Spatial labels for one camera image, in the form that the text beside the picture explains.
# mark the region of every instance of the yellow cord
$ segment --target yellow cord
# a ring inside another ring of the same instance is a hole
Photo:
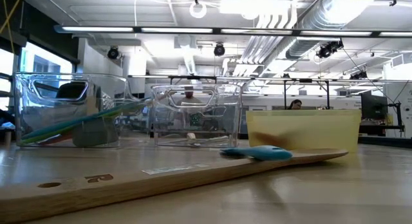
[[[10,14],[8,14],[8,16],[6,17],[6,21],[5,23],[1,26],[0,28],[0,33],[3,32],[4,28],[6,28],[6,25],[8,24],[8,22],[10,21],[10,18],[12,18],[12,15],[15,11],[15,9],[17,8],[17,5],[19,5],[20,0],[17,0],[12,8],[12,10],[10,11]]]
[[[5,14],[6,17],[8,16],[8,12],[7,12],[7,3],[6,0],[3,0],[3,4],[5,6]],[[14,44],[13,44],[13,35],[12,35],[12,30],[10,29],[10,23],[7,22],[7,28],[8,28],[8,36],[10,38],[10,44],[12,45],[12,53],[14,54]]]

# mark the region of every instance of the plastic bin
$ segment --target plastic bin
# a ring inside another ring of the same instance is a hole
[[[247,111],[246,116],[252,147],[357,150],[360,110]]]
[[[18,146],[119,147],[149,140],[149,112],[113,75],[16,73]]]
[[[156,145],[236,147],[241,87],[233,84],[152,86]]]

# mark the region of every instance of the transparent storage bin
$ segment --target transparent storage bin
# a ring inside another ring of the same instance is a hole
[[[119,147],[149,141],[149,108],[122,77],[16,73],[18,146]]]
[[[240,86],[161,85],[152,86],[151,90],[156,145],[237,146],[241,111]]]

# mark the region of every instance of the wooden table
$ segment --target wooden table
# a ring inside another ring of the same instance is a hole
[[[0,148],[0,184],[226,160],[215,149],[132,145]],[[359,161],[290,167],[32,223],[411,223],[412,151],[360,145],[348,157]]]

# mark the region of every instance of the yellow container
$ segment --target yellow container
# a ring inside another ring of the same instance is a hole
[[[247,111],[249,145],[357,151],[360,110]]]

